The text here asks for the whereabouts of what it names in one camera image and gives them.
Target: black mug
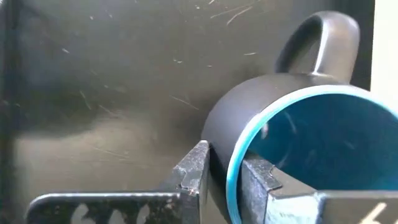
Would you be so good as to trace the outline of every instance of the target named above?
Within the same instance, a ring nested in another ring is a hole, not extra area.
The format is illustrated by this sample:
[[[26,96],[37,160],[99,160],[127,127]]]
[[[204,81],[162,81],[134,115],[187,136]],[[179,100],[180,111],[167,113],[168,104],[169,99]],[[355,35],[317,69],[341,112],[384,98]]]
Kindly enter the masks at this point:
[[[313,72],[288,73],[316,38]],[[354,19],[318,12],[286,43],[276,74],[239,84],[210,111],[201,137],[225,174],[233,223],[241,223],[236,187],[247,150],[314,189],[398,190],[398,113],[349,85],[358,45]]]

